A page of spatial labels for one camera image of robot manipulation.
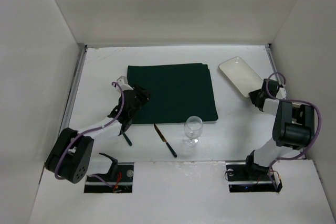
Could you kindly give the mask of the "white rectangular plate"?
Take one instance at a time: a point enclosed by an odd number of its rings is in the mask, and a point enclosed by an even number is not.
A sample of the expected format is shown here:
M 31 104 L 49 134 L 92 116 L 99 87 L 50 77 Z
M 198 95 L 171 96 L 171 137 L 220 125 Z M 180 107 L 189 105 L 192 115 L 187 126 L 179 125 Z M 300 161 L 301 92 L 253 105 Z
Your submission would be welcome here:
M 226 60 L 218 67 L 245 98 L 262 87 L 262 78 L 240 57 Z

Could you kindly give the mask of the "clear wine glass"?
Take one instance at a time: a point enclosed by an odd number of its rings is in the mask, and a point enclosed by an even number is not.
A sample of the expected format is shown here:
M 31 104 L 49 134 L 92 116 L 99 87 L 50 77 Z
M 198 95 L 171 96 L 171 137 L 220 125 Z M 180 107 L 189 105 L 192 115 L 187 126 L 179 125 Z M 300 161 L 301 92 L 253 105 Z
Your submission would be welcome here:
M 198 116 L 189 117 L 184 123 L 183 144 L 186 147 L 195 147 L 198 143 L 199 137 L 203 132 L 203 121 Z

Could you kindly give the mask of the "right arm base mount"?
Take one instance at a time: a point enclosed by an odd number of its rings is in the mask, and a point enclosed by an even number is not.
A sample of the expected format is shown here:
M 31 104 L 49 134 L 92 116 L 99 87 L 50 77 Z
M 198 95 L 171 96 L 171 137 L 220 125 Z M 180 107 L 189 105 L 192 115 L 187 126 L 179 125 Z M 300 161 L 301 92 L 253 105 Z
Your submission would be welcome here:
M 230 193 L 279 193 L 282 190 L 282 180 L 277 171 L 252 174 L 246 172 L 245 162 L 226 163 L 224 174 Z

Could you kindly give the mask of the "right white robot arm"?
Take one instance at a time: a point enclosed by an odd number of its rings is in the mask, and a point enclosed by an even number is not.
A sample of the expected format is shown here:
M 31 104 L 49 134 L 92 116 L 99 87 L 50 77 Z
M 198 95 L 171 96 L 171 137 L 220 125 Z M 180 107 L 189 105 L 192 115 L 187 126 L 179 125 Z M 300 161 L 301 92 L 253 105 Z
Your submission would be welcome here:
M 267 175 L 274 161 L 308 147 L 315 136 L 315 108 L 276 98 L 281 88 L 278 81 L 264 79 L 259 90 L 249 93 L 255 107 L 275 116 L 271 139 L 246 158 L 244 173 L 250 180 Z

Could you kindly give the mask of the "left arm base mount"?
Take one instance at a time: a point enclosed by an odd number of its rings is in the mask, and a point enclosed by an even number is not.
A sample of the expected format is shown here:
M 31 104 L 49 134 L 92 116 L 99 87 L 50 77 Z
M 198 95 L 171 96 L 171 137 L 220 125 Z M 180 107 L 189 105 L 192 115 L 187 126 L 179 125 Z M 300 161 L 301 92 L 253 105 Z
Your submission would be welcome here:
M 99 153 L 90 160 L 83 192 L 86 194 L 130 194 L 133 191 L 134 163 L 119 162 Z

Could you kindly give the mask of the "gold fork green handle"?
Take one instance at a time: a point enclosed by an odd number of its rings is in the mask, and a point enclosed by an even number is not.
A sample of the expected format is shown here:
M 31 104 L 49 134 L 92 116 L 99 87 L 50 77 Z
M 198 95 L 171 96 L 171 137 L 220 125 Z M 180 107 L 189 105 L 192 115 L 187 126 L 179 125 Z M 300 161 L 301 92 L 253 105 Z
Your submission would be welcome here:
M 131 140 L 128 138 L 128 136 L 125 133 L 123 133 L 122 136 L 124 137 L 124 139 L 126 140 L 126 142 L 129 146 L 133 145 Z

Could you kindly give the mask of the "gold knife green handle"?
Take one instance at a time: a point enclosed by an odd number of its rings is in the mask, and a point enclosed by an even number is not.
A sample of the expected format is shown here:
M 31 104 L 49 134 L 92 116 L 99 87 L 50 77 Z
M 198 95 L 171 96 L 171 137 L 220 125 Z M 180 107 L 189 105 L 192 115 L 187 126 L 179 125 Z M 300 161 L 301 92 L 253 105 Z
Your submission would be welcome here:
M 166 140 L 166 138 L 163 136 L 162 132 L 160 131 L 160 129 L 158 128 L 158 126 L 156 124 L 154 124 L 154 129 L 156 130 L 157 134 L 159 135 L 160 139 L 166 144 L 166 146 L 169 148 L 170 152 L 172 153 L 174 158 L 177 158 L 177 153 L 175 152 L 175 150 L 171 147 L 171 145 L 168 143 L 168 141 Z

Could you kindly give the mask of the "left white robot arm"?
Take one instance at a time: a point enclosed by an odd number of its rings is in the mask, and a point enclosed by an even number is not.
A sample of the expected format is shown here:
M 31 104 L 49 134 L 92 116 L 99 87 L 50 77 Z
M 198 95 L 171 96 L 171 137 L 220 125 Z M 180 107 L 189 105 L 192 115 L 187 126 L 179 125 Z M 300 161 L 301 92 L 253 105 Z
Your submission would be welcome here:
M 120 93 L 118 104 L 102 121 L 80 130 L 63 129 L 45 161 L 45 169 L 57 180 L 78 183 L 89 174 L 93 147 L 99 140 L 109 140 L 124 134 L 133 119 L 150 100 L 151 92 L 139 85 L 112 82 Z

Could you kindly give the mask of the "dark green cloth placemat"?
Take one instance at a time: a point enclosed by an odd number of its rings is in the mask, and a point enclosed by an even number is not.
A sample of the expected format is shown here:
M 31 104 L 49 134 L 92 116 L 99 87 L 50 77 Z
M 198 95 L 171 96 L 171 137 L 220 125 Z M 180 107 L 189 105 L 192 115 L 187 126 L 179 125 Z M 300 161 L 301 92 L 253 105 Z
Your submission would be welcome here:
M 184 123 L 191 116 L 204 122 L 218 120 L 207 64 L 128 66 L 127 79 L 151 94 L 133 124 Z

